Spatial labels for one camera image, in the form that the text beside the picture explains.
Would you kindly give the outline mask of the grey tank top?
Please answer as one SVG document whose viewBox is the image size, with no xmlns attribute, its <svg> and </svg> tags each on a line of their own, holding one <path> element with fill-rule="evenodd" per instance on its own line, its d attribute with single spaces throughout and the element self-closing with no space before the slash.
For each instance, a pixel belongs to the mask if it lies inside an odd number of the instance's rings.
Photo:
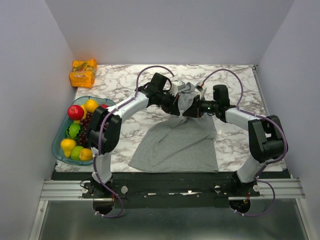
<svg viewBox="0 0 320 240">
<path fill-rule="evenodd" d="M 151 127 L 129 166 L 143 172 L 213 172 L 218 168 L 213 117 L 171 116 Z"/>
</svg>

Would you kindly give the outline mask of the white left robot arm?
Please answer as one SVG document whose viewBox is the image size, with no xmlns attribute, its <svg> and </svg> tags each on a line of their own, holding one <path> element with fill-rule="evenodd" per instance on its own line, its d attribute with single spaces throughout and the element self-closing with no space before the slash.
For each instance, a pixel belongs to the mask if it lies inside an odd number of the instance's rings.
<svg viewBox="0 0 320 240">
<path fill-rule="evenodd" d="M 107 197 L 111 191 L 108 183 L 112 178 L 111 154 L 120 140 L 122 124 L 151 105 L 169 106 L 178 92 L 176 80 L 175 76 L 168 78 L 155 73 L 145 85 L 136 84 L 130 97 L 106 109 L 99 106 L 94 110 L 85 135 L 93 152 L 92 178 L 96 181 L 93 191 L 99 197 Z"/>
</svg>

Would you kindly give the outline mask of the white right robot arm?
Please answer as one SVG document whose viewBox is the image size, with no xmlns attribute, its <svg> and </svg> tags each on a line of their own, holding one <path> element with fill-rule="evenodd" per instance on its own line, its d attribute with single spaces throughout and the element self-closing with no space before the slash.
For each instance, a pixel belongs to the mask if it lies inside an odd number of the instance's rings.
<svg viewBox="0 0 320 240">
<path fill-rule="evenodd" d="M 250 155 L 235 172 L 230 191 L 241 196 L 248 190 L 248 183 L 255 181 L 270 164 L 281 161 L 288 152 L 288 143 L 279 118 L 276 115 L 260 116 L 230 104 L 226 85 L 213 87 L 213 100 L 205 100 L 202 84 L 195 87 L 199 95 L 183 113 L 186 117 L 200 118 L 203 114 L 214 115 L 220 121 L 235 125 L 248 132 Z"/>
</svg>

